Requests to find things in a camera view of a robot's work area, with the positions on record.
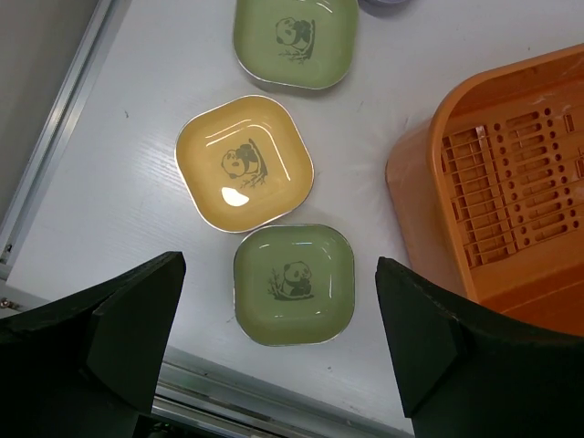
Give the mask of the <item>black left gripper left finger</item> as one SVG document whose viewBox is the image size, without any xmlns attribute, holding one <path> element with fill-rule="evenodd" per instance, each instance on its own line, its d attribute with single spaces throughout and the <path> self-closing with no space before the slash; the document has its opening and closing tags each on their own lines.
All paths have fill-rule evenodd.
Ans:
<svg viewBox="0 0 584 438">
<path fill-rule="evenodd" d="M 1 321 L 4 437 L 130 437 L 151 412 L 186 264 L 166 252 Z"/>
</svg>

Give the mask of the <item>purple plate on table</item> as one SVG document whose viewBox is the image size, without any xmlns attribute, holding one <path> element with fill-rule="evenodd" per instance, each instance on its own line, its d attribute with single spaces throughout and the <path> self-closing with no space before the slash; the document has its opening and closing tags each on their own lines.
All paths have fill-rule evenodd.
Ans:
<svg viewBox="0 0 584 438">
<path fill-rule="evenodd" d="M 363 0 L 362 2 L 375 7 L 395 7 L 407 3 L 409 0 Z"/>
</svg>

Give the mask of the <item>yellow panda plate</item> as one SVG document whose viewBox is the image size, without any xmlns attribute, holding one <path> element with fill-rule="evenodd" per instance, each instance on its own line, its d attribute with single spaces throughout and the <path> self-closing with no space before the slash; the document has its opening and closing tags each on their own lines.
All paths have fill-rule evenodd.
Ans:
<svg viewBox="0 0 584 438">
<path fill-rule="evenodd" d="M 247 233 L 298 208 L 313 187 L 313 161 L 279 102 L 250 95 L 189 120 L 175 160 L 193 204 L 212 228 Z"/>
</svg>

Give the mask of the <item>green panda plate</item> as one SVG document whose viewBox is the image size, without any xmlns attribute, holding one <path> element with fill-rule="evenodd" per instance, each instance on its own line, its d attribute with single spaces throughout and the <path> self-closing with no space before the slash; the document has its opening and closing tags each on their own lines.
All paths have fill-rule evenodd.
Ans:
<svg viewBox="0 0 584 438">
<path fill-rule="evenodd" d="M 330 226 L 259 228 L 238 246 L 233 269 L 235 318 L 260 345 L 321 344 L 353 317 L 355 257 Z"/>
<path fill-rule="evenodd" d="M 236 58 L 251 77 L 266 83 L 331 88 L 349 72 L 359 12 L 353 0 L 238 1 L 233 32 Z"/>
</svg>

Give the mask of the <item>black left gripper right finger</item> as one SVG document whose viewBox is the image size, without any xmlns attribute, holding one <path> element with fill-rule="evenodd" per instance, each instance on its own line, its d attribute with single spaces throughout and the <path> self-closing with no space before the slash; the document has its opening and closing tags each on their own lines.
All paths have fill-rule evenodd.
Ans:
<svg viewBox="0 0 584 438">
<path fill-rule="evenodd" d="M 508 318 L 382 257 L 375 283 L 418 437 L 580 437 L 583 340 Z"/>
</svg>

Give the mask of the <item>orange plastic bin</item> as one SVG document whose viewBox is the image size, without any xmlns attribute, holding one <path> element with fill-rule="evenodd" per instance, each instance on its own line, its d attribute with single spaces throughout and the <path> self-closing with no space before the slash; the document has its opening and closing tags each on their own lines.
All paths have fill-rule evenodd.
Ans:
<svg viewBox="0 0 584 438">
<path fill-rule="evenodd" d="M 415 272 L 582 334 L 582 46 L 462 82 L 397 141 L 385 177 Z"/>
</svg>

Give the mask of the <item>aluminium table frame rail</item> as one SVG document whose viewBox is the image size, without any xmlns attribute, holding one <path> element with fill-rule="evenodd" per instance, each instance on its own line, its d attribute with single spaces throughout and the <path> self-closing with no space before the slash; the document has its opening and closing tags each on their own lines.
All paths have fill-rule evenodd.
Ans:
<svg viewBox="0 0 584 438">
<path fill-rule="evenodd" d="M 7 282 L 117 1 L 1 4 L 1 315 L 40 304 Z"/>
</svg>

